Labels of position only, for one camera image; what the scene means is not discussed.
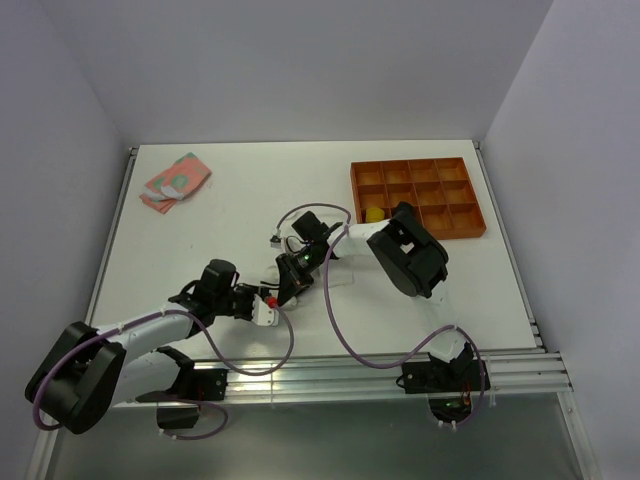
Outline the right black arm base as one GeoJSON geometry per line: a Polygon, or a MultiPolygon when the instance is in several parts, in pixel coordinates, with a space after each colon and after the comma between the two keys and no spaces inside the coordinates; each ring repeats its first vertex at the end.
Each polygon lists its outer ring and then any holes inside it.
{"type": "Polygon", "coordinates": [[[401,365],[396,385],[405,394],[446,394],[429,399],[435,419],[451,427],[468,420],[491,387],[484,360],[479,359],[469,342],[449,362],[429,354],[427,361],[409,361],[401,365]]]}

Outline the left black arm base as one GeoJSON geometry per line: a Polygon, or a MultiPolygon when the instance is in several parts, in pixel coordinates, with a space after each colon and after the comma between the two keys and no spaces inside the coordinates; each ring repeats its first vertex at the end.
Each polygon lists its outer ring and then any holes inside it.
{"type": "Polygon", "coordinates": [[[160,373],[168,375],[167,385],[154,386],[135,397],[138,403],[176,402],[178,407],[158,407],[156,423],[161,434],[182,441],[204,440],[219,434],[229,420],[228,411],[216,404],[224,399],[228,371],[223,368],[202,370],[195,362],[172,347],[160,347],[151,355],[168,363],[160,373]],[[206,414],[220,413],[221,421],[212,431],[186,435],[183,430],[193,429],[206,414]]]}

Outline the white sock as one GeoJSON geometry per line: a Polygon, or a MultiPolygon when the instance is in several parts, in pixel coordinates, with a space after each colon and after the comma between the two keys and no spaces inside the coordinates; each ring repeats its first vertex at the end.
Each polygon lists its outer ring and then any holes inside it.
{"type": "MultiPolygon", "coordinates": [[[[322,267],[312,273],[314,280],[313,287],[322,288],[326,275],[322,267]]],[[[352,258],[330,260],[329,261],[329,282],[328,287],[347,286],[354,283],[354,263],[352,258]]],[[[260,285],[267,287],[275,292],[279,288],[279,273],[276,266],[269,266],[264,271],[260,280],[260,285]]],[[[288,300],[284,305],[284,310],[293,310],[298,306],[302,293],[296,294],[292,299],[288,300]]]]}

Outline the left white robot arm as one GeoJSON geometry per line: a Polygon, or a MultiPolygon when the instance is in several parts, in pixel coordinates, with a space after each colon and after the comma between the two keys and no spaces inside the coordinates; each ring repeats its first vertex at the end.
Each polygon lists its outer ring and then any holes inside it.
{"type": "Polygon", "coordinates": [[[34,423],[81,434],[124,401],[200,399],[194,360],[172,344],[218,317],[254,320],[269,290],[238,278],[232,263],[214,259],[150,313],[101,328],[68,325],[26,386],[34,423]]]}

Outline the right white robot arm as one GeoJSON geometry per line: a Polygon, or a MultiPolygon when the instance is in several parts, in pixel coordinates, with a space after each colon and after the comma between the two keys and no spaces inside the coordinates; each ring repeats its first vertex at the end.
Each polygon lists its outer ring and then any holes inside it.
{"type": "Polygon", "coordinates": [[[413,208],[400,203],[388,220],[351,226],[348,221],[332,226],[306,211],[292,224],[301,239],[297,252],[276,258],[277,301],[283,306],[308,290],[313,273],[323,270],[323,294],[331,326],[345,350],[359,363],[374,369],[391,369],[411,359],[422,347],[443,335],[443,347],[429,353],[435,383],[452,390],[468,374],[477,347],[463,329],[454,325],[454,314],[446,295],[449,256],[441,243],[414,218],[413,208]],[[387,364],[373,363],[358,355],[339,329],[329,295],[329,261],[355,256],[372,256],[400,293],[419,299],[441,323],[401,359],[387,364]]]}

